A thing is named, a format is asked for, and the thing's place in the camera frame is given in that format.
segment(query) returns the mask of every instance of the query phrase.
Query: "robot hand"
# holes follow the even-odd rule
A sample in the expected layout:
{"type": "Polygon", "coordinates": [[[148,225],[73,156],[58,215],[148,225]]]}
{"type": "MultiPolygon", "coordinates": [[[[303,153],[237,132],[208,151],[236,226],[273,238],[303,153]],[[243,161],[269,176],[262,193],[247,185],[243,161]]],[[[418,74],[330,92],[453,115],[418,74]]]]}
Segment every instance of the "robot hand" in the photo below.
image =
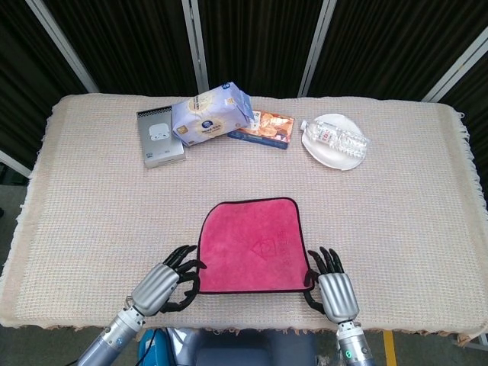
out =
{"type": "Polygon", "coordinates": [[[320,273],[309,270],[305,277],[305,285],[310,281],[319,285],[322,303],[316,302],[310,291],[304,293],[305,300],[312,309],[315,309],[337,324],[337,343],[342,359],[347,365],[374,366],[373,355],[364,337],[361,325],[354,322],[359,314],[359,306],[351,280],[344,273],[341,259],[333,249],[327,251],[322,246],[323,255],[309,250],[308,253],[315,259],[320,273]]]}
{"type": "Polygon", "coordinates": [[[144,317],[182,311],[195,299],[200,290],[200,278],[192,268],[206,268],[198,260],[183,263],[185,257],[197,246],[181,246],[163,262],[158,263],[132,291],[124,307],[103,332],[79,358],[78,366],[108,366],[117,358],[125,346],[143,328],[144,317]],[[179,303],[169,302],[176,287],[193,281],[186,298],[179,303]]]}

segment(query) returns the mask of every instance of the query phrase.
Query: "pink towel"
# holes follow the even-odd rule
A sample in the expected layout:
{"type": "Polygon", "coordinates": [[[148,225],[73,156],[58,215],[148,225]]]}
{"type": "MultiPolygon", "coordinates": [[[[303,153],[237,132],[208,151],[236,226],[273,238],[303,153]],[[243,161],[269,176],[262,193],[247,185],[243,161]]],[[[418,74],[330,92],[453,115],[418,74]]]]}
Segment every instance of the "pink towel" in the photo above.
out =
{"type": "Polygon", "coordinates": [[[290,198],[223,202],[200,234],[202,294],[299,292],[310,266],[300,217],[290,198]]]}

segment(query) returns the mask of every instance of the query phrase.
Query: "beige tablecloth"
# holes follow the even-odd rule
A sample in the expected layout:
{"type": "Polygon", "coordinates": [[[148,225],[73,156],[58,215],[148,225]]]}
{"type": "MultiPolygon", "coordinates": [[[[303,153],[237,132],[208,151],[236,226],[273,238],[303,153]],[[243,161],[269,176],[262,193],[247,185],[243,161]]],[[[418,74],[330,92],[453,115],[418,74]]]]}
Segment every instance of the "beige tablecloth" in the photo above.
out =
{"type": "MultiPolygon", "coordinates": [[[[136,112],[180,100],[93,94],[54,107],[0,283],[4,326],[103,326],[155,263],[198,241],[213,206],[288,196],[306,247],[341,255],[366,329],[486,331],[486,208],[452,108],[253,98],[297,119],[288,150],[221,136],[184,162],[144,168],[136,112]],[[301,145],[300,122],[326,113],[371,139],[356,169],[326,168],[301,145]]],[[[333,328],[300,294],[200,295],[147,325],[333,328]]]]}

